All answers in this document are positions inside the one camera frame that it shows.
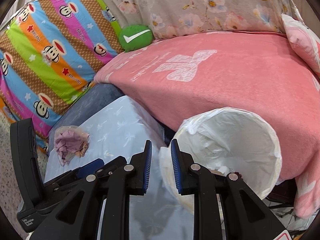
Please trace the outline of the pink heart pillow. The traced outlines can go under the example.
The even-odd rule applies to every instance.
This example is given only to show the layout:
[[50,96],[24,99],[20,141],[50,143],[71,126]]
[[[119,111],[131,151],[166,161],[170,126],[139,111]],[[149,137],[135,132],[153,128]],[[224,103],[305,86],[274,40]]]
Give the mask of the pink heart pillow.
[[289,15],[281,15],[291,48],[319,77],[319,37],[305,24]]

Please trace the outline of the colourful monkey print pillow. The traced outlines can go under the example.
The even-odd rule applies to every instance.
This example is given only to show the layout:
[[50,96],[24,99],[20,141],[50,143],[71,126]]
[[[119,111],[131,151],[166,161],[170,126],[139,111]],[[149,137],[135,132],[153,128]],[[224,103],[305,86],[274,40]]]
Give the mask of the colourful monkey print pillow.
[[42,152],[54,125],[122,52],[119,32],[103,0],[35,0],[1,36],[1,112],[9,122],[31,118]]

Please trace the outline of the light blue palm cloth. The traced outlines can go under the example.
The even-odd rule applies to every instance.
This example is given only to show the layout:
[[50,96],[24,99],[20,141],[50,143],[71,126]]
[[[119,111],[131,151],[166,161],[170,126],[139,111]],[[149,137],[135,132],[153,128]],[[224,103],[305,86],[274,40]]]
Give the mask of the light blue palm cloth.
[[152,164],[147,193],[130,198],[130,239],[193,239],[193,215],[178,202],[170,150],[163,127],[137,102],[122,96],[83,122],[89,147],[81,158],[61,165],[51,150],[45,181],[95,159],[105,163],[118,156],[127,160],[152,142]]

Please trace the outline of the pink fleece blanket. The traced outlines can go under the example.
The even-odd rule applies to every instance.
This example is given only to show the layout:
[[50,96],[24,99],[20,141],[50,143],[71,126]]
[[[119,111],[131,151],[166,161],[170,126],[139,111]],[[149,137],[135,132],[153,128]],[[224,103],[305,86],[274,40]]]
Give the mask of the pink fleece blanket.
[[224,31],[157,41],[119,54],[94,81],[115,85],[172,130],[216,108],[260,115],[280,141],[280,180],[296,180],[296,215],[318,210],[319,80],[284,35]]

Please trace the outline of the purple bag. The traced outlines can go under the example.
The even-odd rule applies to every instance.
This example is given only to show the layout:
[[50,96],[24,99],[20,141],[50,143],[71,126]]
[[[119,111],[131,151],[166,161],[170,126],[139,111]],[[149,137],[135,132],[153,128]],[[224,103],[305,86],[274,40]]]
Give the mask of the purple bag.
[[81,158],[89,147],[89,134],[78,126],[62,126],[55,131],[54,150],[61,166]]

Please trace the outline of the grey floral blanket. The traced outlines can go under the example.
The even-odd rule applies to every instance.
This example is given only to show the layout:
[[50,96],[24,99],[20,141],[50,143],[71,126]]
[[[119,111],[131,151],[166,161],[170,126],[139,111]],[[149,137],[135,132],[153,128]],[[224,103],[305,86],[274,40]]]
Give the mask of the grey floral blanket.
[[293,0],[104,0],[121,27],[148,26],[155,38],[209,31],[285,31],[282,15],[300,19]]

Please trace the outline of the white lined trash bin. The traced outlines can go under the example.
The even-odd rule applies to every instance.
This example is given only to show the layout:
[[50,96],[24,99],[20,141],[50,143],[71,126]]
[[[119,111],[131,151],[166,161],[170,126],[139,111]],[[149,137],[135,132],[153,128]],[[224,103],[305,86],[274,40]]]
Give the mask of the white lined trash bin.
[[183,121],[174,135],[180,150],[208,168],[227,166],[265,199],[279,179],[280,142],[275,130],[259,115],[224,107]]

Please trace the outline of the dark blue cushion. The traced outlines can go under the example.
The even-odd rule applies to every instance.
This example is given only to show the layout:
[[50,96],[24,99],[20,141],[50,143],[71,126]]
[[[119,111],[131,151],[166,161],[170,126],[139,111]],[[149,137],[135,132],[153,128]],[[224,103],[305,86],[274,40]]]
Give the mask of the dark blue cushion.
[[112,84],[99,83],[89,89],[50,130],[48,152],[54,148],[54,135],[58,128],[70,125],[80,126],[88,118],[122,96],[124,93]]

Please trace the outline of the green checkmark cushion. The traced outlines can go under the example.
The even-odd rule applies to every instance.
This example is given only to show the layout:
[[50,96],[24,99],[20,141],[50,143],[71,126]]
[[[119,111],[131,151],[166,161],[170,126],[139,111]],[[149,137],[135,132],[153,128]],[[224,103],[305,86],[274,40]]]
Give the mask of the green checkmark cushion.
[[148,26],[131,25],[121,30],[119,43],[125,52],[138,50],[153,42],[153,33]]

